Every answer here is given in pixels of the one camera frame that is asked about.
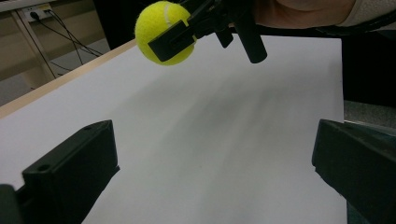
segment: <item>tennis ball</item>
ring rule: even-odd
[[[134,28],[136,44],[142,53],[150,60],[161,65],[173,65],[187,59],[194,50],[194,44],[183,49],[179,54],[166,62],[161,62],[149,47],[149,42],[182,20],[187,26],[190,12],[183,6],[160,1],[146,7],[139,15]]]

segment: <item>white table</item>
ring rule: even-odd
[[[171,67],[130,44],[0,108],[0,182],[112,119],[121,170],[84,223],[347,223],[311,165],[318,121],[343,120],[341,41],[263,40],[263,63],[212,35]]]

